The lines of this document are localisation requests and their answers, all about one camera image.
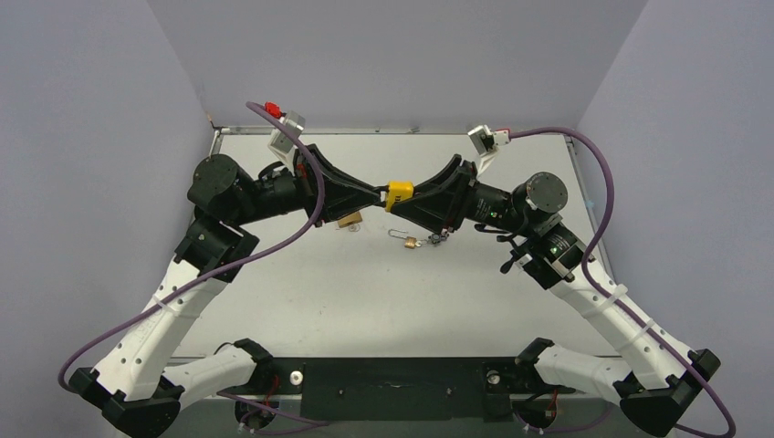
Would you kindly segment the large brass padlock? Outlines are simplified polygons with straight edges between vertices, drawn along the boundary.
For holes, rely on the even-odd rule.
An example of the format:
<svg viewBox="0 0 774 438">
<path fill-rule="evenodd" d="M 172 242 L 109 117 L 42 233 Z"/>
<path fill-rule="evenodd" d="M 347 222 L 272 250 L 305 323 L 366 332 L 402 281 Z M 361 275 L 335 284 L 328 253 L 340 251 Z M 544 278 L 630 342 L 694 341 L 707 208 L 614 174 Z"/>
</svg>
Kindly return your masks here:
<svg viewBox="0 0 774 438">
<path fill-rule="evenodd" d="M 346 229 L 350 232 L 357 232 L 360 230 L 361 223 L 363 221 L 360 212 L 354 212 L 348 214 L 337 221 L 337 227 L 339 229 Z"/>
</svg>

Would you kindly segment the small padlock key charm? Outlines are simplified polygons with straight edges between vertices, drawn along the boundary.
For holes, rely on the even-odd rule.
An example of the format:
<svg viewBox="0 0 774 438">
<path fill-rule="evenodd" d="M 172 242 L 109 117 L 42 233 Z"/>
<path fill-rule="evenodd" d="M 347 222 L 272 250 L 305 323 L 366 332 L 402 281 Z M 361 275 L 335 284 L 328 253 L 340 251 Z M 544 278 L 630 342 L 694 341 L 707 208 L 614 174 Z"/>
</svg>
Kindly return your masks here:
<svg viewBox="0 0 774 438">
<path fill-rule="evenodd" d="M 441 243 L 444 243 L 448 239 L 448 236 L 449 236 L 449 233 L 446 230 L 443 230 L 440 233 L 432 233 L 432 234 L 429 234 L 424 239 L 419 239 L 418 240 L 418 244 L 420 246 L 426 246 L 426 245 L 436 246 L 436 245 L 440 245 Z"/>
</svg>

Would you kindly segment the yellow padlock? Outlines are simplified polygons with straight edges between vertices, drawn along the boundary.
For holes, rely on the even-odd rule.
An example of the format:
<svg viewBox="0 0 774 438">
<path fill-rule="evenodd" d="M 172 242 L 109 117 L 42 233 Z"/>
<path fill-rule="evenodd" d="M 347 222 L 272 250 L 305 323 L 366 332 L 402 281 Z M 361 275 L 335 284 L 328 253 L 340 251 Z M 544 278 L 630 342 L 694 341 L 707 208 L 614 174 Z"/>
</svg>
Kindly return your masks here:
<svg viewBox="0 0 774 438">
<path fill-rule="evenodd" d="M 390 212 L 400 202 L 413 197 L 414 185 L 406 181 L 390 181 L 387 184 L 384 210 Z"/>
</svg>

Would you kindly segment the small brass padlock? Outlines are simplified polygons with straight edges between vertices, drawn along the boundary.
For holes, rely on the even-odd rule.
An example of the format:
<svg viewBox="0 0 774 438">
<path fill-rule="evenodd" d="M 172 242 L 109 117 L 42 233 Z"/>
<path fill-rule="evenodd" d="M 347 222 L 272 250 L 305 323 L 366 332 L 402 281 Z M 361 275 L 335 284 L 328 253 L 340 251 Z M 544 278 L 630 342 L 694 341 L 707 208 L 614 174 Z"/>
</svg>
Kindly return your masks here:
<svg viewBox="0 0 774 438">
<path fill-rule="evenodd" d="M 422 246 L 422 242 L 407 231 L 392 228 L 388 230 L 387 234 L 389 237 L 400 239 L 407 249 L 416 249 Z"/>
</svg>

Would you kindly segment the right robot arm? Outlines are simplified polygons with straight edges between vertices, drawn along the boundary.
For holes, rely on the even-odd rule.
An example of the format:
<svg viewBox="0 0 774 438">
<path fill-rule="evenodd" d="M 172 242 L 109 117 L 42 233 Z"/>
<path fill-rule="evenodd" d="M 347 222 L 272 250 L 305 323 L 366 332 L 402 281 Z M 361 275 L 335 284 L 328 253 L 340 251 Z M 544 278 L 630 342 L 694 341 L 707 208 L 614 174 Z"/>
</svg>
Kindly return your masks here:
<svg viewBox="0 0 774 438">
<path fill-rule="evenodd" d="M 517 382 L 528 390 L 543 384 L 582 391 L 620 407 L 640 430 L 664 437 L 717 371 L 707 349 L 692 349 L 668 335 L 614 282 L 589 248 L 561 219 L 568 200 L 563 181 L 539 172 L 512 191 L 484 184 L 472 162 L 455 156 L 420 184 L 390 182 L 385 210 L 441 234 L 463 221 L 495 231 L 510 244 L 502 265 L 523 270 L 543 289 L 571 306 L 615 350 L 604 359 L 533 340 L 515 365 Z"/>
</svg>

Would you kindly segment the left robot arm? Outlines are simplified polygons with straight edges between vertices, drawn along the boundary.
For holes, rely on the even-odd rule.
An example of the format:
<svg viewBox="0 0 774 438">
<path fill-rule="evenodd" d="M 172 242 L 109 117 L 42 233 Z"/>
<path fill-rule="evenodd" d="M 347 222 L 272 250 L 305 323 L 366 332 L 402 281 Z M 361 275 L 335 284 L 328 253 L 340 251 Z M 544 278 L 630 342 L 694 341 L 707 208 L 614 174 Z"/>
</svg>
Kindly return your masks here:
<svg viewBox="0 0 774 438">
<path fill-rule="evenodd" d="M 305 211 L 313 225 L 377 205 L 382 189 L 332 166 L 315 146 L 252 177 L 231 157 L 203 159 L 188 198 L 195 215 L 167 272 L 137 321 L 98 364 L 76 370 L 72 390 L 130 437 L 157 437 L 190 405 L 244 386 L 261 392 L 272 380 L 272 357 L 251 339 L 173 366 L 172 354 L 206 307 L 234 281 L 238 261 L 258 238 L 247 224 Z"/>
</svg>

